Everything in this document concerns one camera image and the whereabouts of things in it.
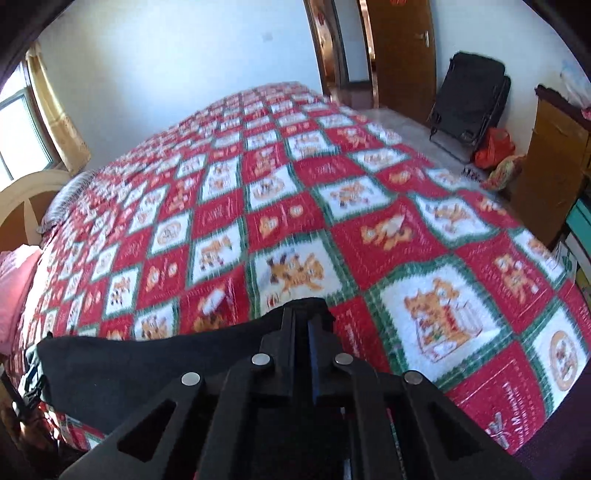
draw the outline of red plastic bag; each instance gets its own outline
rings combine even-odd
[[[496,167],[514,152],[515,144],[511,141],[507,130],[489,128],[483,146],[474,155],[474,163],[479,168]]]

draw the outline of curtain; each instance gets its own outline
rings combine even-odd
[[[37,42],[27,52],[27,66],[43,121],[62,162],[74,176],[89,162],[90,151],[51,88]]]

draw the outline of red and white quilt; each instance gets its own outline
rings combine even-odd
[[[469,180],[295,83],[230,96],[103,168],[53,232],[10,370],[48,331],[150,340],[323,297],[345,349],[416,369],[515,452],[589,358],[563,268]],[[81,449],[100,432],[51,414]]]

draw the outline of pink pillow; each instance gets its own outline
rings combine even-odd
[[[3,355],[12,352],[14,333],[40,255],[39,247],[29,245],[21,245],[14,252],[0,253],[0,353]]]

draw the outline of striped pillow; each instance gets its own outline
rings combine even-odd
[[[97,173],[97,170],[83,171],[57,192],[41,220],[41,225],[37,227],[37,232],[44,234],[62,223],[70,206],[77,200],[82,191],[90,185]]]

